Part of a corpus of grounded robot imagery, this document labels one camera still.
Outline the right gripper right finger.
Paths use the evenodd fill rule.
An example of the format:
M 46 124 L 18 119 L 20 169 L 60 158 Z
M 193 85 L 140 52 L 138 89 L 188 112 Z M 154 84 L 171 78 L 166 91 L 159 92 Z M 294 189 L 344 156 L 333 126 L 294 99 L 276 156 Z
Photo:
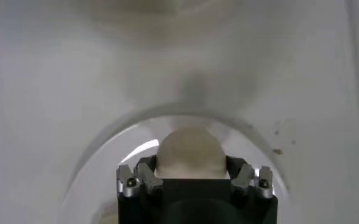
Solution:
M 273 197 L 273 173 L 270 167 L 261 166 L 258 173 L 255 173 L 252 165 L 244 159 L 226 156 L 226 168 L 236 191 L 245 196 L 255 194 L 258 198 Z

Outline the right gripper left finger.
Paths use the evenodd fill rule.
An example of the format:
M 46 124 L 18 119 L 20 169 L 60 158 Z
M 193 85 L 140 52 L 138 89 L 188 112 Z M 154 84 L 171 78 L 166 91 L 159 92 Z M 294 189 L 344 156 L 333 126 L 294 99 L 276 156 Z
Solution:
M 141 158 L 133 171 L 128 165 L 120 165 L 116 170 L 117 193 L 126 198 L 161 194 L 163 180 L 154 173 L 156 165 L 156 155 Z

